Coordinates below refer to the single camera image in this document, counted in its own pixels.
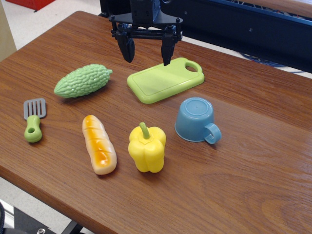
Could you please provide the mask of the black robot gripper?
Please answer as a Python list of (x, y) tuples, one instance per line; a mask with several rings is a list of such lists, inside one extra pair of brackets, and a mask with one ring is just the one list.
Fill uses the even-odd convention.
[(133, 39), (162, 39), (163, 65), (171, 62), (175, 43), (182, 40), (182, 18), (161, 11), (159, 0), (131, 0), (130, 13), (111, 15), (112, 37), (117, 39), (123, 58), (131, 63), (135, 56)]

